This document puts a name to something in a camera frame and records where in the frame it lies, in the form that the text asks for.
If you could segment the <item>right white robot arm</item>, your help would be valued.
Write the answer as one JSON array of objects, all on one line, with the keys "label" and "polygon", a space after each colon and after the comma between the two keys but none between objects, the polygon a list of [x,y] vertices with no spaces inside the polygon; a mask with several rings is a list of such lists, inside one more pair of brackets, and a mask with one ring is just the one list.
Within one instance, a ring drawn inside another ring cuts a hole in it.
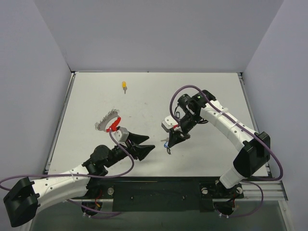
[{"label": "right white robot arm", "polygon": [[185,113],[181,119],[169,115],[162,121],[162,128],[169,133],[168,148],[189,139],[189,132],[204,120],[216,127],[239,152],[232,167],[215,184],[217,195],[227,196],[236,184],[254,175],[269,161],[269,135],[259,134],[239,122],[210,92],[203,90],[192,97],[183,94],[178,106]]}]

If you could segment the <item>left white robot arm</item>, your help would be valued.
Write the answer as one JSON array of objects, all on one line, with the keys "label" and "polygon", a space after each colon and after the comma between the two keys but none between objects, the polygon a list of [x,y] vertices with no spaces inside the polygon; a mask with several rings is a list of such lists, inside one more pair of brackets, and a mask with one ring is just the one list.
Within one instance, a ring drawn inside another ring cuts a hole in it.
[{"label": "left white robot arm", "polygon": [[20,175],[18,182],[8,190],[3,202],[13,228],[32,220],[43,209],[86,195],[98,195],[98,179],[108,179],[107,168],[128,157],[132,162],[142,161],[152,151],[154,145],[144,145],[148,136],[129,133],[124,144],[113,140],[115,146],[97,146],[89,159],[67,172],[54,175]]}]

